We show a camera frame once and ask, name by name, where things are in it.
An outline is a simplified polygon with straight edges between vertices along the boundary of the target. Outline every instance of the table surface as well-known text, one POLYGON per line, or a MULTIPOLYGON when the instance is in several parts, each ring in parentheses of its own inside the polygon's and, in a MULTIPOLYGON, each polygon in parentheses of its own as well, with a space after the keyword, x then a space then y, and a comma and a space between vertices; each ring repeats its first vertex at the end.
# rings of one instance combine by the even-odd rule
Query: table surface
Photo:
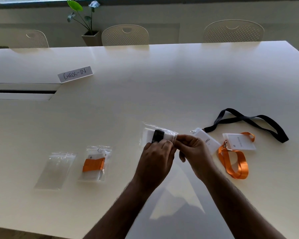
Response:
MULTIPOLYGON (((299 238, 295 48, 275 41, 0 49, 1 83, 58 83, 57 74, 85 66, 94 75, 62 84, 49 101, 0 100, 0 227, 83 237, 132 178, 142 121, 188 134, 235 108, 271 117, 290 140, 281 144, 244 122, 219 125, 211 133, 219 142, 225 132, 256 135, 257 150, 246 152, 248 178, 229 179, 287 238, 299 238), (77 181, 89 145, 113 147, 102 183, 77 181), (63 188, 34 190, 48 156, 58 151, 78 154, 63 188)), ((202 236, 233 239, 205 185, 176 157, 127 238, 202 236)))

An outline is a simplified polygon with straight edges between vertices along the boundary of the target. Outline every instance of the hand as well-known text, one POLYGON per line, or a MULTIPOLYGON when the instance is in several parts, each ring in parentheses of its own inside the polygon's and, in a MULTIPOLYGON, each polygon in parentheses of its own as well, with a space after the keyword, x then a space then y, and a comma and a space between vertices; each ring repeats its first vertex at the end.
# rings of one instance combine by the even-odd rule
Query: hand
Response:
POLYGON ((190 135, 178 135, 175 147, 179 149, 179 158, 185 162, 187 158, 195 175, 204 180, 210 169, 215 167, 211 154, 203 140, 190 135))
POLYGON ((141 190, 152 193, 171 170, 175 152, 173 143, 165 139, 146 144, 132 182, 141 190))

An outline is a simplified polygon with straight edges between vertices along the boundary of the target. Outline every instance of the black lanyard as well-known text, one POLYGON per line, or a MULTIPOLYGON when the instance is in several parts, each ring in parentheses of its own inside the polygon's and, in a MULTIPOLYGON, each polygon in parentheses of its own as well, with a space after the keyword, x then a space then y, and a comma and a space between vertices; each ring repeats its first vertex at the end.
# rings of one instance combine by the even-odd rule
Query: black lanyard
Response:
POLYGON ((289 138, 287 137, 287 135, 284 132, 284 130, 279 126, 278 123, 276 123, 270 117, 265 116, 265 115, 258 115, 258 116, 254 116, 254 117, 247 117, 247 116, 244 116, 243 114, 241 114, 240 112, 237 112, 235 109, 232 109, 232 108, 227 108, 225 110, 222 110, 219 113, 217 119, 215 120, 214 125, 206 127, 203 130, 205 132, 212 132, 212 131, 214 131, 216 129, 216 127, 217 127, 218 124, 229 124, 229 123, 234 123, 234 122, 238 122, 238 121, 245 121, 248 124, 250 124, 250 125, 252 125, 252 126, 254 126, 256 128, 259 128, 261 130, 269 132, 279 142, 284 143, 284 142, 286 142, 286 141, 289 140, 289 138), (223 119, 222 120, 222 118, 223 118, 223 116, 224 116, 224 114, 225 114, 226 111, 230 112, 231 114, 233 114, 236 117, 227 118, 227 119, 223 119), (259 125, 257 125, 255 122, 253 122, 251 120, 252 118, 255 118, 255 117, 259 117, 259 118, 263 119, 264 121, 266 121, 269 125, 271 125, 273 128, 275 128, 275 130, 277 131, 277 133, 275 133, 275 132, 273 132, 273 131, 271 131, 269 129, 263 128, 263 127, 261 127, 259 125))

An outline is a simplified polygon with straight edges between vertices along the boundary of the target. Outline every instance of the plastic bag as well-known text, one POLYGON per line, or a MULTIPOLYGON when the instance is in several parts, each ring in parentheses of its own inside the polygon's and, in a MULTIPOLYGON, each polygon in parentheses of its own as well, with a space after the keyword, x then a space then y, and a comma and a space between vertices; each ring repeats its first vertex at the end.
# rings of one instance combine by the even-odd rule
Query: plastic bag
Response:
POLYGON ((75 157, 72 153, 52 153, 34 188, 60 190, 75 157))
POLYGON ((148 142, 159 142, 162 139, 175 143, 178 133, 143 122, 140 146, 143 148, 148 142))
POLYGON ((88 146, 80 181, 104 181, 105 171, 111 158, 112 148, 106 146, 88 146))

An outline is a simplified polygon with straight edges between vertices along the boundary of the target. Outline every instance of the orange strap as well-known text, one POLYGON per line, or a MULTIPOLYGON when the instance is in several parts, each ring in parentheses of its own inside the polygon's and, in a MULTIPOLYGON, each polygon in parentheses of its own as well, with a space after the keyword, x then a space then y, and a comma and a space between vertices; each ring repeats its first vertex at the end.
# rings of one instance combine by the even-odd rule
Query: orange strap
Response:
POLYGON ((93 170, 102 170, 104 168, 105 158, 99 159, 86 159, 84 162, 82 172, 93 171, 93 170))
MULTIPOLYGON (((250 138, 251 141, 253 142, 255 140, 255 135, 250 132, 242 132, 241 134, 251 135, 252 136, 252 138, 250 138)), ((225 140, 224 144, 218 148, 218 158, 219 158, 220 162, 223 164, 227 173, 231 177, 233 177, 235 179, 247 178, 249 170, 248 170, 248 164, 247 164, 244 153, 239 150, 227 149, 226 143, 227 143, 227 140, 225 140), (237 172, 235 172, 231 167, 231 162, 229 159, 228 152, 235 152, 237 154, 237 163, 238 163, 238 171, 237 172)))

